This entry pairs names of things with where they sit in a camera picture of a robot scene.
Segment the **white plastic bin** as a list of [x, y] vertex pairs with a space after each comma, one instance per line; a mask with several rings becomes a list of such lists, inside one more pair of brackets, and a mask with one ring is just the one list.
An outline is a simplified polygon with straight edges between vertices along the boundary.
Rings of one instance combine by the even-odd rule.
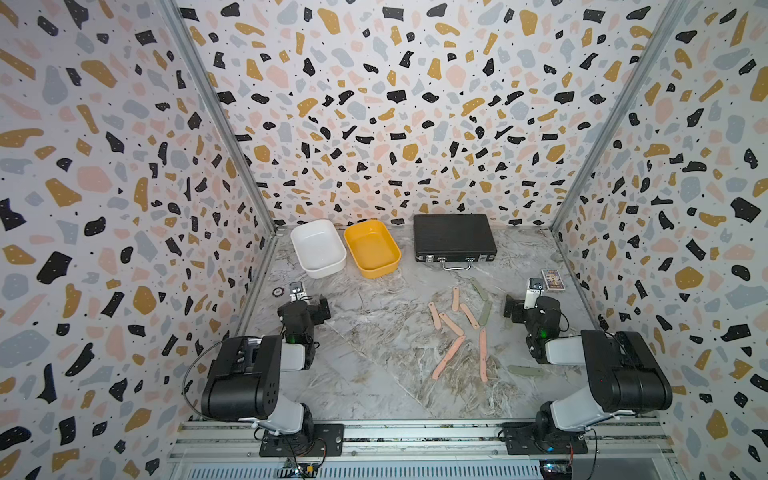
[[321, 279], [344, 269], [347, 250], [334, 224], [327, 219], [299, 225], [290, 240], [301, 268], [312, 279]]

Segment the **long pink sheathed knife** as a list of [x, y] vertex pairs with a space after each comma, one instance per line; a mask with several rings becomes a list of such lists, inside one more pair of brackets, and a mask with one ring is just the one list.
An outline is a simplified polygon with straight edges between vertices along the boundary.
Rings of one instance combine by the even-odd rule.
[[433, 380], [437, 381], [440, 378], [440, 376], [442, 375], [442, 373], [446, 369], [448, 363], [458, 353], [458, 351], [460, 350], [460, 348], [463, 345], [463, 343], [465, 342], [465, 340], [466, 340], [466, 336], [462, 335], [462, 336], [457, 337], [453, 341], [453, 343], [451, 344], [449, 349], [446, 351], [446, 353], [444, 354], [444, 356], [442, 357], [442, 359], [440, 360], [438, 365], [433, 370], [432, 375], [431, 375], [431, 378]]

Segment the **yellow plastic bin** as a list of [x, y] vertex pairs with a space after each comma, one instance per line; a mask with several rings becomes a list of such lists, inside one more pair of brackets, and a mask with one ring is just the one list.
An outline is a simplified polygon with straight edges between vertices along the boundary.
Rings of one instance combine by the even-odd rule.
[[379, 220], [367, 220], [348, 227], [344, 240], [354, 262], [366, 279], [377, 279], [393, 273], [402, 253], [391, 233]]

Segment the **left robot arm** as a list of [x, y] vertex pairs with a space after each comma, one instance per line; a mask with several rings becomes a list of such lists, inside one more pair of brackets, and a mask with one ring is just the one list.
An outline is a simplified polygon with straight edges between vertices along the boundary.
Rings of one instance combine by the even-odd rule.
[[276, 335], [237, 336], [214, 347], [200, 405], [187, 405], [203, 418], [248, 423], [274, 437], [312, 442], [310, 408], [280, 393], [281, 374], [311, 368], [319, 343], [315, 327], [331, 318], [324, 296], [295, 297], [277, 309], [282, 330]]

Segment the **green knife near arm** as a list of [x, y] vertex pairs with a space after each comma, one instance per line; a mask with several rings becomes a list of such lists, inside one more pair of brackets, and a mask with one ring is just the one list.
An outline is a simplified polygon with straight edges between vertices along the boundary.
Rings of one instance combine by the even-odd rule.
[[547, 370], [539, 367], [517, 366], [517, 365], [509, 365], [507, 367], [507, 371], [512, 375], [521, 376], [521, 377], [531, 377], [531, 378], [544, 377], [549, 374]]

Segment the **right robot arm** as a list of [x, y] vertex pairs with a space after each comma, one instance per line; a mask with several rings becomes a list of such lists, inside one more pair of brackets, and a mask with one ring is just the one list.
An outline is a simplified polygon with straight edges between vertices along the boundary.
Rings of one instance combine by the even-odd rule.
[[538, 441], [588, 428], [619, 416], [663, 411], [673, 391], [642, 335], [583, 330], [569, 336], [560, 302], [548, 296], [505, 300], [504, 316], [525, 327], [529, 354], [540, 365], [579, 366], [587, 385], [566, 398], [540, 407], [528, 430]]

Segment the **green folding knife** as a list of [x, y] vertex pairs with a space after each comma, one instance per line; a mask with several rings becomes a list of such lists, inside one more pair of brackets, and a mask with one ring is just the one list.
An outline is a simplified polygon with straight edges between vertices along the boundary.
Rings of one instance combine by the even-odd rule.
[[492, 308], [493, 302], [491, 300], [486, 300], [483, 304], [480, 318], [478, 319], [478, 323], [481, 327], [485, 327], [487, 325], [490, 314], [492, 312]]
[[488, 292], [476, 278], [471, 278], [470, 283], [484, 302], [489, 300]]

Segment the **green folding knife upper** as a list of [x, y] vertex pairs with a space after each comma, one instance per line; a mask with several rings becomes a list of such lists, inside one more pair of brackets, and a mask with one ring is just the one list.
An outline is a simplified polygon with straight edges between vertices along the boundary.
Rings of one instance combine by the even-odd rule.
[[471, 278], [470, 283], [484, 302], [489, 300], [488, 292], [476, 278]]

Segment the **pink folding knife right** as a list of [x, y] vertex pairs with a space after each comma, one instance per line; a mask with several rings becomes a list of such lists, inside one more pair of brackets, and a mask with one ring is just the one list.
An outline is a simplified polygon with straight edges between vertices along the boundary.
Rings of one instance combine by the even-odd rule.
[[475, 315], [473, 314], [473, 312], [471, 311], [471, 309], [465, 303], [461, 303], [459, 305], [459, 309], [465, 314], [472, 328], [475, 330], [479, 330], [480, 324], [477, 318], [475, 317]]

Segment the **pink folding knife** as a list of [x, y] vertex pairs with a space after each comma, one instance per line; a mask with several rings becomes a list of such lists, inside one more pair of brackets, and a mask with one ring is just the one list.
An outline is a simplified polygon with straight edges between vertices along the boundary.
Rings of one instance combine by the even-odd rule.
[[444, 325], [446, 325], [458, 337], [462, 337], [465, 335], [464, 330], [461, 327], [459, 327], [447, 314], [439, 313], [438, 317], [441, 320], [441, 322]]
[[434, 328], [436, 330], [440, 331], [441, 328], [442, 328], [442, 323], [441, 323], [441, 319], [439, 317], [439, 312], [437, 310], [437, 307], [436, 307], [435, 303], [434, 302], [429, 302], [428, 303], [428, 309], [429, 309], [431, 317], [432, 317], [432, 322], [433, 322]]
[[472, 328], [475, 330], [479, 330], [480, 324], [477, 318], [475, 317], [475, 315], [473, 314], [473, 312], [471, 311], [471, 309], [465, 303], [461, 303], [459, 305], [459, 309], [465, 314]]
[[460, 308], [460, 289], [458, 287], [453, 287], [451, 309], [453, 312], [457, 312], [459, 308]]

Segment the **pink folding knife middle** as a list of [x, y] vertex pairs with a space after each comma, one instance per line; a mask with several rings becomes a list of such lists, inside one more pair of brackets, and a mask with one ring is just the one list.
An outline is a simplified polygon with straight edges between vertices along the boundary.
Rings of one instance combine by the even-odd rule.
[[458, 337], [462, 337], [465, 335], [464, 330], [461, 327], [459, 327], [447, 314], [439, 313], [438, 317], [441, 320], [441, 322], [444, 325], [446, 325]]

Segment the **pink folding knife upper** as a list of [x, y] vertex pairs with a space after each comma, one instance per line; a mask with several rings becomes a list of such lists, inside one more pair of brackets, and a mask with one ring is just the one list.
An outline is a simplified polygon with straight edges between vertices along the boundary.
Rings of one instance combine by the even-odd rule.
[[459, 308], [460, 308], [460, 289], [458, 287], [453, 287], [451, 309], [453, 312], [457, 312]]

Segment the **pink folding knife left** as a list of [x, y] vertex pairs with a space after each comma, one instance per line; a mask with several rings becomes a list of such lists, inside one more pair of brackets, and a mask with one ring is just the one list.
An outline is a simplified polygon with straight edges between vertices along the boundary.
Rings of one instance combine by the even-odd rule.
[[433, 322], [434, 328], [436, 330], [440, 331], [441, 328], [442, 328], [442, 323], [441, 323], [441, 319], [439, 317], [439, 312], [437, 310], [437, 307], [436, 307], [435, 303], [434, 302], [429, 302], [428, 303], [428, 309], [429, 309], [431, 317], [432, 317], [432, 322]]

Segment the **black ribbed briefcase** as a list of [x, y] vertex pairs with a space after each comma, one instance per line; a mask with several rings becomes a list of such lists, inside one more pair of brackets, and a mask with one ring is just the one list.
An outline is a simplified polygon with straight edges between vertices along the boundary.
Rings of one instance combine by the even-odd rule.
[[419, 214], [413, 217], [414, 255], [421, 263], [492, 262], [497, 246], [484, 214]]

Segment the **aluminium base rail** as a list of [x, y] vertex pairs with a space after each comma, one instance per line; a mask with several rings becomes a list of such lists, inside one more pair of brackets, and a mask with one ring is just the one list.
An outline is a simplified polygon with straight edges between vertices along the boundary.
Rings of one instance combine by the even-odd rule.
[[654, 418], [603, 423], [584, 453], [512, 455], [499, 420], [347, 420], [313, 452], [264, 457], [243, 426], [188, 422], [167, 479], [682, 479]]

